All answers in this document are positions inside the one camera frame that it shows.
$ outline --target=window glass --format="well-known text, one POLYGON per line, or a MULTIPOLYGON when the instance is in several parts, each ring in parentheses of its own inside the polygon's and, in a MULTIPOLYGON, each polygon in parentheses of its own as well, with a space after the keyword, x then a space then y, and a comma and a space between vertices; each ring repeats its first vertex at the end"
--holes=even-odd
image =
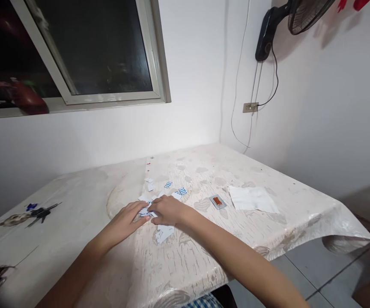
POLYGON ((27 3, 72 95, 152 91, 135 0, 27 3))
POLYGON ((10 83, 11 77, 43 98, 61 96, 10 1, 0 0, 0 83, 10 83))

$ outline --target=table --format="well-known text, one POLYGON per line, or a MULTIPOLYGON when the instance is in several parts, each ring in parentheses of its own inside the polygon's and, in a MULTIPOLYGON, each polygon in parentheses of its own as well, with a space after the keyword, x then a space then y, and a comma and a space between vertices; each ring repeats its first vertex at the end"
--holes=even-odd
MULTIPOLYGON (((0 302, 34 307, 83 247, 127 203, 141 194, 185 187, 181 201, 228 230, 268 260, 324 237, 331 250, 346 252, 370 242, 369 232, 339 201, 220 144, 202 145, 128 162, 65 174, 0 217, 29 203, 57 202, 44 222, 26 228, 0 226, 0 264, 15 265, 0 288, 0 302), (148 192, 145 178, 155 190, 148 192), (281 214, 236 211, 228 186, 264 187, 281 214), (216 210, 209 197, 228 206, 216 210)), ((78 307, 174 307, 227 283, 230 277, 198 242, 175 232, 162 244, 157 227, 139 228, 112 249, 88 283, 78 307)))

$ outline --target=electrical outlet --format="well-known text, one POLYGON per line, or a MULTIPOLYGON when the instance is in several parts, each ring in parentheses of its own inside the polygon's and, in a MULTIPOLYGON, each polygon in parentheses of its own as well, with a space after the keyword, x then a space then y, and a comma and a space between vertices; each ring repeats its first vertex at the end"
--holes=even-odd
POLYGON ((245 103, 243 113, 254 113, 258 111, 258 104, 256 103, 245 103))

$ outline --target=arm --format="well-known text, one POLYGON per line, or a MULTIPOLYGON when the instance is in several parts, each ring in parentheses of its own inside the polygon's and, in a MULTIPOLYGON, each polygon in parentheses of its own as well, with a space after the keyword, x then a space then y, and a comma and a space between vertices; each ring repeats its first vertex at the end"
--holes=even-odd
POLYGON ((155 199, 149 211, 159 225, 184 225, 194 232, 221 265, 268 308, 308 307, 292 283, 264 257, 228 231, 174 197, 155 199))
POLYGON ((36 307, 72 307, 85 283, 97 269, 102 257, 149 220, 149 216, 146 216, 137 222, 132 222, 141 208, 146 206, 148 203, 137 201, 123 207, 110 223, 85 246, 70 268, 36 307))

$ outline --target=wall fan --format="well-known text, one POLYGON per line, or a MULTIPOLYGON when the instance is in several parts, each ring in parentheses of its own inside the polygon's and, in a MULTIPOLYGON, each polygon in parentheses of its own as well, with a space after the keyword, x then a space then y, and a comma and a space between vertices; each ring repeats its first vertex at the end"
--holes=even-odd
POLYGON ((262 21, 255 58, 265 61, 269 56, 278 24, 289 15, 288 29, 293 35, 312 27, 335 0, 289 0, 287 4, 269 9, 262 21))

